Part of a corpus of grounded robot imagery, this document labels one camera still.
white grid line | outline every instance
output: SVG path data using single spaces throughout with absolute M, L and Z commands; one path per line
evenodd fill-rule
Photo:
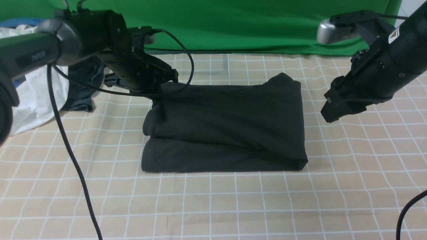
M 321 128 L 320 128 L 320 132 L 321 132 L 321 134 L 322 134 L 322 138 L 323 138 L 323 139 L 325 139 L 325 136 L 323 135 L 323 131 L 322 131 L 322 129 L 321 129 Z M 352 148 L 351 148 L 350 142 L 348 143 L 348 145 L 350 146 L 351 153 L 353 154 L 353 157 L 354 157 L 354 153 L 353 153 L 353 150 L 352 150 Z M 346 199 L 345 199 L 345 195 L 344 195 L 344 193 L 342 192 L 341 187 L 340 187 L 340 185 L 339 185 L 339 181 L 338 181 L 338 178 L 337 178 L 337 176 L 336 176 L 336 172 L 335 172 L 335 167 L 333 166 L 332 158 L 330 157 L 330 153 L 329 153 L 328 147 L 326 147 L 326 151 L 327 151 L 327 153 L 328 153 L 328 155 L 329 155 L 329 162 L 330 162 L 330 165 L 331 165 L 331 168 L 332 168 L 333 175 L 334 175 L 334 177 L 335 177 L 336 184 L 337 184 L 337 186 L 338 186 L 339 192 L 341 193 L 342 199 L 344 200 L 345 214 L 346 214 L 346 218 L 347 218 L 348 226 L 349 226 L 349 228 L 350 228 L 351 237 L 353 238 L 353 240 L 355 240 L 355 238 L 354 238 L 354 233 L 353 233 L 353 230 L 352 230 L 352 228 L 351 228 L 350 217 L 348 216 L 347 201 L 346 201 Z

blue cloth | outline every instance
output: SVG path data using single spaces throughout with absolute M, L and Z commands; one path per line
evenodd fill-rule
M 44 21 L 44 18 L 12 18 L 0 22 L 0 27 L 15 28 L 22 24 L 38 26 L 42 21 Z
M 104 68 L 104 63 L 93 56 L 69 66 L 68 77 L 74 81 L 100 88 L 104 80 Z M 62 110 L 92 112 L 94 110 L 92 95 L 95 92 L 95 90 L 70 82 L 68 98 Z

folded black shirt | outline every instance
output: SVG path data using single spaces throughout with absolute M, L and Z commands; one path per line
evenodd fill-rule
M 143 132 L 145 172 L 297 171 L 307 163 L 301 84 L 284 73 L 262 85 L 190 85 L 153 99 Z

pile of clothes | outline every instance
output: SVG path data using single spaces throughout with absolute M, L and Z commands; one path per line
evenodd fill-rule
M 30 34 L 43 21 L 41 18 L 15 18 L 0 22 L 0 38 Z M 77 64 L 59 68 L 70 79 L 99 88 L 104 80 L 105 65 L 97 57 L 87 58 Z M 52 71 L 56 103 L 63 111 L 94 109 L 92 96 L 95 90 L 70 83 Z M 10 135 L 34 129 L 53 118 L 47 89 L 47 66 L 41 67 L 14 81 L 20 104 L 13 108 L 14 121 Z

white cloth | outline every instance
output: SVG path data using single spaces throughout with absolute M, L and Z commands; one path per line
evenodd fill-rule
M 16 29 L 0 28 L 0 38 L 33 33 L 35 27 L 19 25 Z M 60 67 L 68 74 L 68 67 Z M 47 89 L 47 66 L 25 75 L 26 81 L 17 87 L 20 104 L 13 108 L 13 123 L 10 135 L 39 127 L 53 118 L 53 109 Z M 53 92 L 56 105 L 61 109 L 68 98 L 68 80 L 52 70 Z

